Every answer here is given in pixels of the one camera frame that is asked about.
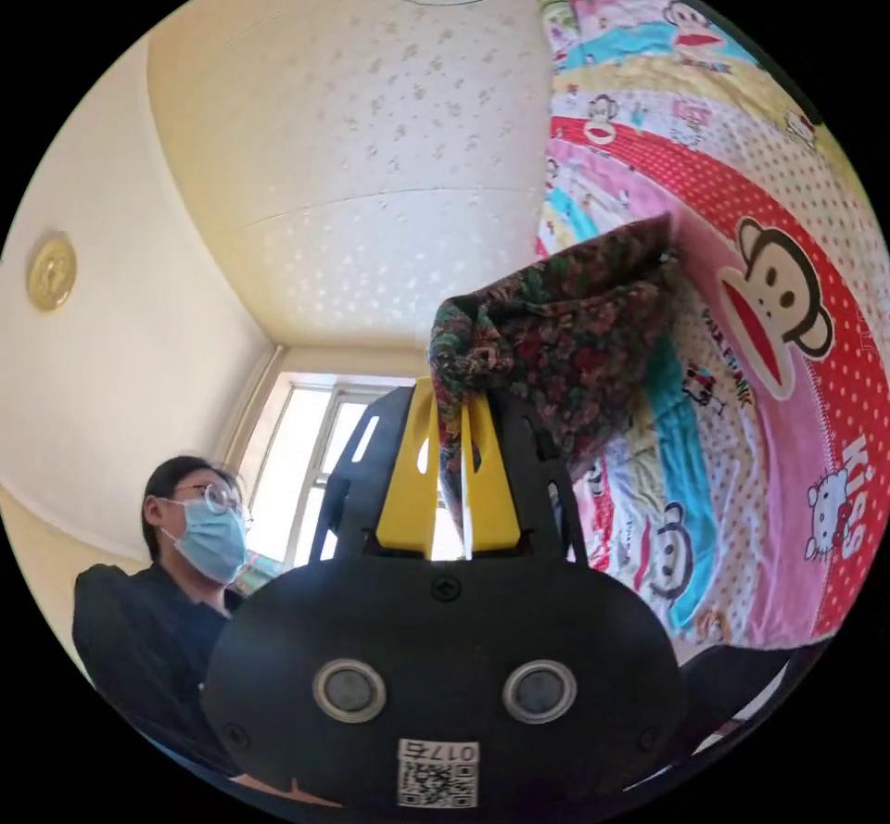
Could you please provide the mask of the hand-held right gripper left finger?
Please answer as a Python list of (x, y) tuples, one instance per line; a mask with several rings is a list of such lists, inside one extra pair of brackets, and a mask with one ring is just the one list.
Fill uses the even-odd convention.
[(393, 553), (462, 552), (456, 525), (439, 504), (439, 418), (429, 381), (414, 385), (375, 536)]

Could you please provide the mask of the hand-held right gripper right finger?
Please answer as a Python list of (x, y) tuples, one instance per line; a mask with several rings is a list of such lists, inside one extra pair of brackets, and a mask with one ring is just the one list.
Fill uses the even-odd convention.
[(488, 398), (463, 405), (463, 532), (466, 551), (511, 551), (519, 523)]

